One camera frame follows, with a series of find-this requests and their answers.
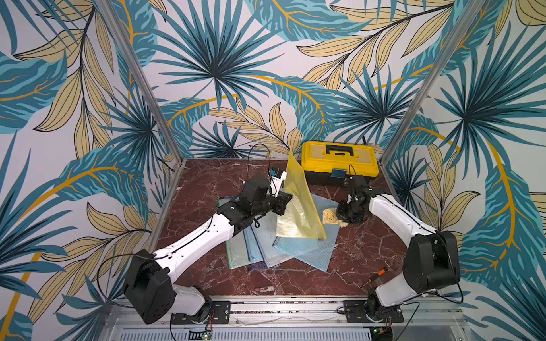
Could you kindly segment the cream wiping cloth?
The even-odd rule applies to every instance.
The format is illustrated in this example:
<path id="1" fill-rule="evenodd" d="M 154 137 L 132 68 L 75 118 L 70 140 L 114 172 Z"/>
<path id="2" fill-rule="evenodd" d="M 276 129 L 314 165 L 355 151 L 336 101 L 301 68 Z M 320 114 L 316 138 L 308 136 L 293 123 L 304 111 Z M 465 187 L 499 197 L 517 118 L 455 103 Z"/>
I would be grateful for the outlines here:
<path id="1" fill-rule="evenodd" d="M 322 223 L 324 224 L 337 224 L 339 227 L 343 228 L 348 226 L 348 223 L 339 219 L 336 214 L 335 208 L 327 208 L 322 213 Z"/>

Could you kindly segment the yellow mesh document bag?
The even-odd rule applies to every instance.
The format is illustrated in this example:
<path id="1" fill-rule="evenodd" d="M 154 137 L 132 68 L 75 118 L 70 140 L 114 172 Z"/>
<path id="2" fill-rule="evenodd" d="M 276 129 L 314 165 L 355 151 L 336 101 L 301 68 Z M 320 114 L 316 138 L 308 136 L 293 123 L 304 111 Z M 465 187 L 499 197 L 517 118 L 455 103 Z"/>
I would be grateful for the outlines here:
<path id="1" fill-rule="evenodd" d="M 277 237 L 325 240 L 326 232 L 314 204 L 304 169 L 289 153 L 284 192 L 292 194 L 285 213 L 277 217 Z"/>

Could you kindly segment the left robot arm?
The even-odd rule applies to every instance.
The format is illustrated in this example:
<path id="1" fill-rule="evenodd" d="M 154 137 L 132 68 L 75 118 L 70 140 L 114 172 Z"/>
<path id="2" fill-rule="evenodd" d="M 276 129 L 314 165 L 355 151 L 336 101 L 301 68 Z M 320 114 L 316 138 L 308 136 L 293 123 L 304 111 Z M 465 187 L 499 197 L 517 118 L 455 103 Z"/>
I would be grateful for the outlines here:
<path id="1" fill-rule="evenodd" d="M 205 223 L 167 247 L 132 257 L 124 283 L 124 295 L 144 323 L 152 324 L 172 308 L 198 318 L 208 315 L 210 299 L 197 288 L 176 286 L 179 277 L 210 250 L 236 236 L 273 212 L 285 213 L 292 195 L 279 192 L 262 201 L 250 202 L 241 194 L 224 203 Z"/>

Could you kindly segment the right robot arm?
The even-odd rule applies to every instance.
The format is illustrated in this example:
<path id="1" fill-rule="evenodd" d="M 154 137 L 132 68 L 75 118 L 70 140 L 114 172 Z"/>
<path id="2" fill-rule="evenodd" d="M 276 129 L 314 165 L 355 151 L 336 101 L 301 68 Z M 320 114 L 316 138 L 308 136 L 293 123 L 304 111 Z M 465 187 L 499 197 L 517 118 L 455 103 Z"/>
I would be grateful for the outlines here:
<path id="1" fill-rule="evenodd" d="M 368 295 L 373 307 L 395 307 L 423 293 L 459 284 L 456 237 L 424 223 L 391 195 L 365 193 L 348 197 L 338 204 L 336 215 L 349 224 L 361 224 L 370 215 L 377 217 L 407 247 L 401 274 Z"/>

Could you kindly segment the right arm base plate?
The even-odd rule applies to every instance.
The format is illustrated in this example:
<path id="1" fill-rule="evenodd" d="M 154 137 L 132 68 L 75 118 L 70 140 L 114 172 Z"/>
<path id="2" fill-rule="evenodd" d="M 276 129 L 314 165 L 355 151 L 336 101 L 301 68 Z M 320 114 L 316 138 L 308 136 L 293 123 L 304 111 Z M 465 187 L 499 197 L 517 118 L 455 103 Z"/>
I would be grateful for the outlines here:
<path id="1" fill-rule="evenodd" d="M 344 315 L 348 323 L 402 323 L 405 319 L 399 305 L 384 307 L 374 300 L 345 300 Z"/>

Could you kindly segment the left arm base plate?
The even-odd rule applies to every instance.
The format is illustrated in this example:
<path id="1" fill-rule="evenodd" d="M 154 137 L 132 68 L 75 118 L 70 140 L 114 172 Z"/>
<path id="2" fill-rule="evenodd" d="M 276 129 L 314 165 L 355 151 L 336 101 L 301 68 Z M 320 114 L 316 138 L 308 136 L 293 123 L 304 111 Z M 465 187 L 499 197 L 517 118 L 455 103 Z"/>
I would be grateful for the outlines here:
<path id="1" fill-rule="evenodd" d="M 172 325 L 227 325 L 230 320 L 231 301 L 206 301 L 204 306 L 195 315 L 173 313 Z"/>

